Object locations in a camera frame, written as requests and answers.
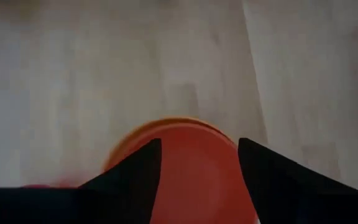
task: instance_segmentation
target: blurry background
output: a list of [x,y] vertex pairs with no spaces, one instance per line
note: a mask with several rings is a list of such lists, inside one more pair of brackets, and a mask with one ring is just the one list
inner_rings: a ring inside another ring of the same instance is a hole
[[80,184],[172,115],[358,188],[358,1],[0,0],[0,186]]

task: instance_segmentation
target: red object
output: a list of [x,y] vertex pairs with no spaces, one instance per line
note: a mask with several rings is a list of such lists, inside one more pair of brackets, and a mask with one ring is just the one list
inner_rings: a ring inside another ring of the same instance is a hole
[[237,146],[202,121],[146,124],[115,148],[105,169],[154,138],[162,139],[162,167],[151,223],[255,223]]

